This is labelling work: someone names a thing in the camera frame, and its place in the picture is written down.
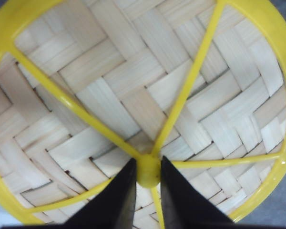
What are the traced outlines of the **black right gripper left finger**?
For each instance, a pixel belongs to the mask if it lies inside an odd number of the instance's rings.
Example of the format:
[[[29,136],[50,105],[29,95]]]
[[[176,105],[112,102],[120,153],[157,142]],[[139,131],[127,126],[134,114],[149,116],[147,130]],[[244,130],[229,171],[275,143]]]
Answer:
[[[109,185],[64,227],[131,227],[136,202],[136,160],[130,159]]]

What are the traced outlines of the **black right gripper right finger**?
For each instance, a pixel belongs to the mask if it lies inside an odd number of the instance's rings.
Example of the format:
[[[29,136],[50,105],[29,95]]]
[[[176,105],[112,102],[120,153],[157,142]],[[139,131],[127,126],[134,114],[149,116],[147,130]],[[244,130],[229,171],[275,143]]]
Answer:
[[[161,197],[166,227],[235,227],[236,224],[196,191],[176,167],[163,157]]]

